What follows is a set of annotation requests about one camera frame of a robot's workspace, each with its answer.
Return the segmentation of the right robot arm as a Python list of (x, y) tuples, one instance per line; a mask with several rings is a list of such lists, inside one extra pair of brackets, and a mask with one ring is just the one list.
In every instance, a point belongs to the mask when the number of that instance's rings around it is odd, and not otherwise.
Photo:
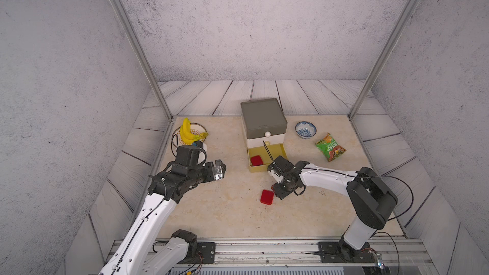
[(316, 166), (307, 161), (293, 164), (277, 157), (267, 167), (276, 180), (272, 191), (279, 199), (290, 194), (300, 196), (299, 189), (318, 187), (350, 198), (355, 218), (337, 243), (342, 259), (352, 262), (368, 248), (368, 239), (382, 230), (397, 206), (398, 198), (371, 168), (340, 171)]

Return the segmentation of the grey top drawer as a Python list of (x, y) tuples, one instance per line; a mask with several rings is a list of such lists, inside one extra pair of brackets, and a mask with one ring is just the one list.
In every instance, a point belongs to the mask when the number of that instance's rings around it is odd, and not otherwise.
[(246, 138), (265, 137), (285, 134), (287, 120), (276, 98), (258, 99), (241, 103)]

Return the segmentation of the red brooch box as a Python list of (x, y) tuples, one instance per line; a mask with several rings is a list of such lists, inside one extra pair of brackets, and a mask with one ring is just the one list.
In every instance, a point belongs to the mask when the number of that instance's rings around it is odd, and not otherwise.
[(262, 160), (262, 157), (260, 155), (255, 155), (250, 158), (250, 163), (253, 167), (262, 166), (264, 164), (264, 161)]
[(270, 191), (270, 190), (263, 190), (262, 193), (261, 193), (260, 202), (262, 204), (271, 206), (272, 203), (273, 203), (274, 196), (275, 196), (275, 194), (272, 191)]

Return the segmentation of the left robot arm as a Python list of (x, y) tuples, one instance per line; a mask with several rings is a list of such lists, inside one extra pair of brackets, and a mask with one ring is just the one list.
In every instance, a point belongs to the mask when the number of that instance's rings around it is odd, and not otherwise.
[(149, 257), (157, 235), (183, 196), (198, 185), (224, 179), (226, 165), (207, 160), (206, 145), (197, 141), (176, 149), (174, 161), (152, 177), (136, 220), (101, 274), (168, 274), (180, 262), (197, 256), (197, 236), (177, 230), (165, 247)]

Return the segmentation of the white drawer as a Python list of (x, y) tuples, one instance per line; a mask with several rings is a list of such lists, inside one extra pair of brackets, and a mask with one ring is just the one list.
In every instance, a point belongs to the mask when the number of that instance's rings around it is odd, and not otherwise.
[(247, 148), (257, 148), (257, 147), (263, 147), (263, 143), (267, 145), (280, 145), (283, 144), (285, 141), (285, 134), (279, 134), (279, 135), (273, 135), (270, 137), (258, 137), (258, 138), (253, 138), (253, 139), (245, 139)]

